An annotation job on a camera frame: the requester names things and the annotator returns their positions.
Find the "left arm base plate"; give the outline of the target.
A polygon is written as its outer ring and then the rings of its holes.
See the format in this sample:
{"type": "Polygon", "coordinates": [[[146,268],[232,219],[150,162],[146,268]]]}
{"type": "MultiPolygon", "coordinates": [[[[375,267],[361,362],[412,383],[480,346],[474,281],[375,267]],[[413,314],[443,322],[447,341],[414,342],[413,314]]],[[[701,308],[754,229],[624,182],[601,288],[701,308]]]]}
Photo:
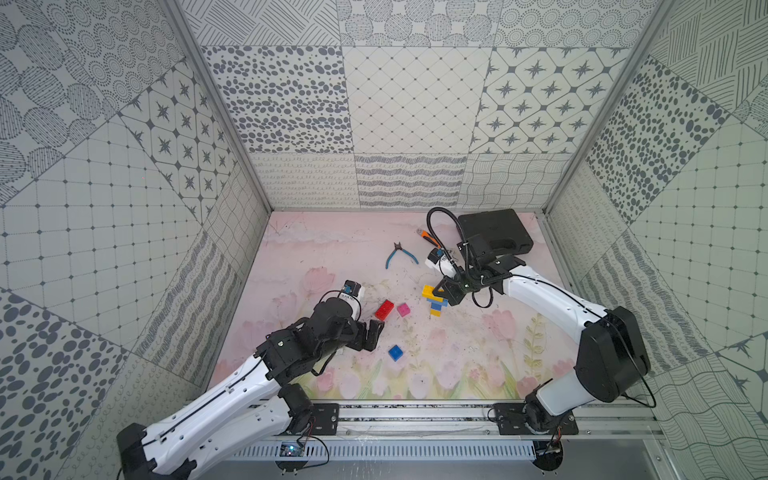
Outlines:
{"type": "Polygon", "coordinates": [[[290,434],[309,433],[313,436],[334,436],[340,414],[338,403],[316,403],[292,417],[286,431],[290,434]]]}

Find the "yellow long lego brick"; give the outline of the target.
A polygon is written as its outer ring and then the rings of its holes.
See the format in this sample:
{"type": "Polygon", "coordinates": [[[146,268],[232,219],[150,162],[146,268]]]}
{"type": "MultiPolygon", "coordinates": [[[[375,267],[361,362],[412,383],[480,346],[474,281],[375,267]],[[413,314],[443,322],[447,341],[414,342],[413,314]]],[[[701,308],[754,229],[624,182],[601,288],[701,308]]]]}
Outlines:
{"type": "Polygon", "coordinates": [[[425,285],[423,287],[423,289],[422,289],[422,296],[424,298],[426,298],[427,300],[431,301],[431,302],[444,303],[446,301],[445,298],[436,296],[433,293],[433,287],[429,286],[429,285],[425,285]]]}

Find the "blue small lego brick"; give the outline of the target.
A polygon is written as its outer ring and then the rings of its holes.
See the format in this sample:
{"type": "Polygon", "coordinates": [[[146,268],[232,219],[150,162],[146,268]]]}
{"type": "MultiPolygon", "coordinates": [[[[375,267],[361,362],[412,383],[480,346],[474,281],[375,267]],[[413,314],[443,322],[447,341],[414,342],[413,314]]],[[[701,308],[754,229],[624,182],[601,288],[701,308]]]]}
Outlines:
{"type": "Polygon", "coordinates": [[[395,362],[399,361],[404,356],[403,350],[398,345],[392,346],[388,350],[388,354],[391,357],[391,359],[395,362]]]}

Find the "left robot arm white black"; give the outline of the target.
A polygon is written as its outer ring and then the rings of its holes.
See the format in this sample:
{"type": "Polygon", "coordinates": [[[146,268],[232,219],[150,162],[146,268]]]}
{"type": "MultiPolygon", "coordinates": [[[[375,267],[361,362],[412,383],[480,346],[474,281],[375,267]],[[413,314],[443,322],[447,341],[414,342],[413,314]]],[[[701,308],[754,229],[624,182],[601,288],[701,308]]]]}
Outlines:
{"type": "Polygon", "coordinates": [[[150,426],[117,435],[121,479],[198,479],[244,447],[282,433],[299,435],[314,405],[297,378],[338,349],[372,351],[383,321],[360,320],[361,303],[339,293],[312,314],[266,336],[228,377],[186,407],[150,426]]]}

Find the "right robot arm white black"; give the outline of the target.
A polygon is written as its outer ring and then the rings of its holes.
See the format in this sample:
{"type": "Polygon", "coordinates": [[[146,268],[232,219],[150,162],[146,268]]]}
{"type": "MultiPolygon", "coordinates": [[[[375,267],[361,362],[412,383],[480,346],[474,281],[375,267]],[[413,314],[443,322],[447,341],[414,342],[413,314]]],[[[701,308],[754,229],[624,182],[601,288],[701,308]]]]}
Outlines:
{"type": "Polygon", "coordinates": [[[548,433],[574,408],[594,401],[611,403],[645,381],[650,360],[631,311],[587,301],[546,280],[517,256],[489,251],[478,235],[458,247],[463,264],[440,248],[426,259],[428,267],[442,274],[435,296],[456,306],[484,289],[506,295],[545,316],[578,345],[569,373],[526,395],[522,421],[531,432],[548,433]]]}

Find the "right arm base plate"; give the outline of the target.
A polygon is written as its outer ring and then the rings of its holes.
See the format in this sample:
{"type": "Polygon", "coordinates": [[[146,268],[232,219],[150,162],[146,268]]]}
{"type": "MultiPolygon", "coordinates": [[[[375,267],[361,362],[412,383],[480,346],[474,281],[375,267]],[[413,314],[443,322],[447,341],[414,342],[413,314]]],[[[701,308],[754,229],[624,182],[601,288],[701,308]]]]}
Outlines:
{"type": "Polygon", "coordinates": [[[572,411],[552,416],[543,408],[528,404],[495,403],[489,419],[500,435],[576,435],[579,428],[572,411]]]}

